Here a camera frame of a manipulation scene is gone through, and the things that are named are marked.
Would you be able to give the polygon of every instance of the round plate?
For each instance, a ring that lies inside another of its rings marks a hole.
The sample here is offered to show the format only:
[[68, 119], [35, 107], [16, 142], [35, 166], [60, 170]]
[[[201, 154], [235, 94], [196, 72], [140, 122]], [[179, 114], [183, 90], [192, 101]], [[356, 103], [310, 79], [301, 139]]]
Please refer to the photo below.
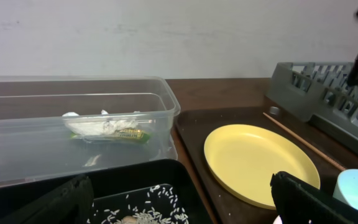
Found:
[[310, 158], [289, 140], [263, 128], [232, 124], [215, 129], [205, 140], [204, 153], [218, 182], [258, 207], [275, 209], [270, 180], [279, 171], [320, 188]]

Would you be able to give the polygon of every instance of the wooden chopstick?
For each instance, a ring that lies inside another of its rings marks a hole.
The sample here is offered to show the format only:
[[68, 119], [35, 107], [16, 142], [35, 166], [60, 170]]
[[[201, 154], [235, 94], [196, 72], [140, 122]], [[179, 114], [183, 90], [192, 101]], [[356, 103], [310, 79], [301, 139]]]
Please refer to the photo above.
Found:
[[339, 165], [337, 162], [335, 162], [332, 158], [322, 153], [320, 150], [318, 150], [316, 147], [312, 146], [310, 143], [308, 143], [306, 140], [301, 138], [299, 135], [295, 134], [293, 131], [289, 130], [286, 126], [284, 126], [282, 123], [276, 121], [274, 118], [269, 116], [267, 113], [264, 113], [264, 115], [273, 121], [275, 124], [279, 125], [282, 129], [284, 129], [286, 132], [290, 133], [293, 137], [295, 137], [297, 140], [302, 142], [304, 145], [308, 146], [311, 150], [313, 150], [315, 153], [317, 153], [319, 156], [321, 156], [323, 159], [325, 159], [327, 162], [332, 164], [334, 167], [338, 168], [340, 171], [346, 170], [345, 167]]

